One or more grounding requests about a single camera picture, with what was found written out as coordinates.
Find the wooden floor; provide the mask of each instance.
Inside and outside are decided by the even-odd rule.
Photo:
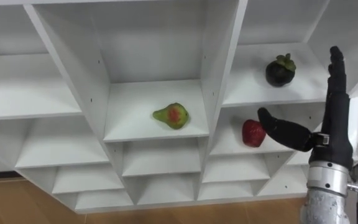
[[[303,199],[77,215],[26,180],[0,181],[0,224],[298,224]]]

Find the robotic arm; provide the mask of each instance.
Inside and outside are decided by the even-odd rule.
[[[302,125],[274,118],[265,108],[258,110],[262,127],[276,142],[301,152],[312,150],[307,201],[301,210],[304,224],[349,223],[344,212],[347,190],[358,193],[358,183],[348,182],[358,143],[358,98],[350,100],[346,93],[342,52],[331,47],[330,53],[330,77],[320,132],[312,133]]]

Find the red strawberry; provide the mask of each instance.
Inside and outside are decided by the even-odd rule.
[[[242,141],[249,147],[259,147],[266,137],[266,132],[258,121],[247,120],[242,125]]]

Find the mangosteen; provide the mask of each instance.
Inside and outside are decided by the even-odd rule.
[[[276,60],[266,67],[266,80],[275,87],[284,86],[290,83],[295,76],[296,66],[291,55],[279,55]]]

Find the pear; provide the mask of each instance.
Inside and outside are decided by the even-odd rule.
[[[153,117],[172,129],[180,129],[189,120],[189,113],[180,103],[172,103],[164,109],[154,111]]]

